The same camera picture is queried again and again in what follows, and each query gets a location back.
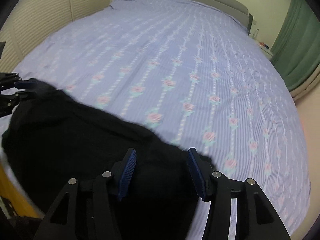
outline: curtain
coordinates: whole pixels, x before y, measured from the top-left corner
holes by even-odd
[[[305,0],[291,0],[271,49],[271,63],[289,91],[297,89],[320,63],[320,22]]]

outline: metal pin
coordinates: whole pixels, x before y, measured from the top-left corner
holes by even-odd
[[[254,179],[247,179],[247,182],[250,184],[250,185],[253,185],[256,183],[256,181]]]
[[[69,183],[70,185],[73,185],[73,184],[75,184],[76,182],[77,182],[77,180],[76,180],[75,178],[69,179],[69,181],[68,181],[68,183]]]
[[[220,178],[220,177],[221,177],[221,173],[218,172],[218,171],[214,171],[214,172],[212,173],[212,176],[214,176],[215,178]]]
[[[112,175],[112,173],[110,171],[105,171],[104,173],[102,173],[102,176],[105,178],[109,178]]]

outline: bottle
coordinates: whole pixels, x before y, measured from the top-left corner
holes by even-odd
[[[253,38],[254,40],[257,39],[258,33],[259,33],[259,29],[256,29],[256,31],[255,31],[254,34],[252,35],[252,38]]]

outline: bedspread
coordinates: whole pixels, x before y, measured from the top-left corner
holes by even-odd
[[[310,182],[297,110],[231,16],[189,0],[115,0],[50,35],[14,71],[195,147],[229,178],[254,178],[290,234],[304,219]],[[0,122],[4,131],[8,118]],[[209,205],[199,202],[188,239],[202,238]],[[233,205],[229,239],[235,229]]]

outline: white bedside table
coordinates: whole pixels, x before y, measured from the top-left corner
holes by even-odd
[[[268,60],[271,60],[273,57],[273,53],[270,51],[270,49],[267,49],[265,46],[262,46],[259,44],[259,41],[256,41],[259,48],[262,50],[263,54],[267,57]]]

